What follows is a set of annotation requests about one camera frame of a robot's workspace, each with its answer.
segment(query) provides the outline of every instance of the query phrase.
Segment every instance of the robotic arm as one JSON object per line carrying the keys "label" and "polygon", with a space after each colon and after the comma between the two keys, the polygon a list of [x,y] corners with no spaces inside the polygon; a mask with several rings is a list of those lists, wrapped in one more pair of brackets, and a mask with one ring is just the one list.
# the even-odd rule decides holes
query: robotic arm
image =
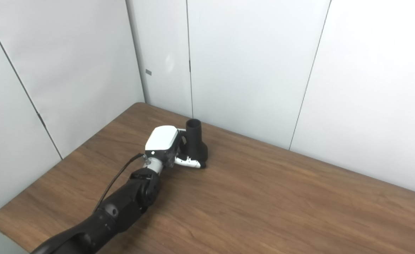
{"label": "robotic arm", "polygon": [[94,254],[116,234],[126,231],[156,200],[164,167],[206,167],[207,146],[202,142],[201,122],[190,119],[186,129],[155,128],[143,157],[143,167],[102,201],[90,217],[49,238],[31,254]]}

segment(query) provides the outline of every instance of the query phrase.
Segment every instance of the black cylindrical object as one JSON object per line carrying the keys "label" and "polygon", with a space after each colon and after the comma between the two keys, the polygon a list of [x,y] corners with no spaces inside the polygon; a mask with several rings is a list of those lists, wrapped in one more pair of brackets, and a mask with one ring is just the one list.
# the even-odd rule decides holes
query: black cylindrical object
{"label": "black cylindrical object", "polygon": [[182,148],[182,152],[199,162],[207,161],[207,146],[203,143],[201,121],[198,119],[190,119],[185,124],[186,143]]}

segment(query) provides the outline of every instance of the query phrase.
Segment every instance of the black cable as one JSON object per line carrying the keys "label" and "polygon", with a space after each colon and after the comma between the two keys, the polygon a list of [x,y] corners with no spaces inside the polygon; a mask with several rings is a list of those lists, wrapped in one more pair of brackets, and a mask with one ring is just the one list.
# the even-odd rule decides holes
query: black cable
{"label": "black cable", "polygon": [[107,195],[107,192],[110,190],[110,188],[112,187],[113,183],[115,183],[115,181],[118,179],[118,177],[121,175],[121,173],[124,172],[124,170],[127,168],[127,166],[130,163],[132,163],[136,159],[140,158],[141,156],[143,156],[143,154],[140,154],[139,153],[136,156],[130,158],[130,160],[120,169],[120,171],[118,172],[118,174],[115,175],[115,177],[112,179],[112,181],[108,184],[107,188],[105,189],[104,193],[102,194],[101,198],[99,199],[99,202],[94,207],[93,213],[99,208],[99,206],[101,205],[101,203],[104,200],[105,196]]}

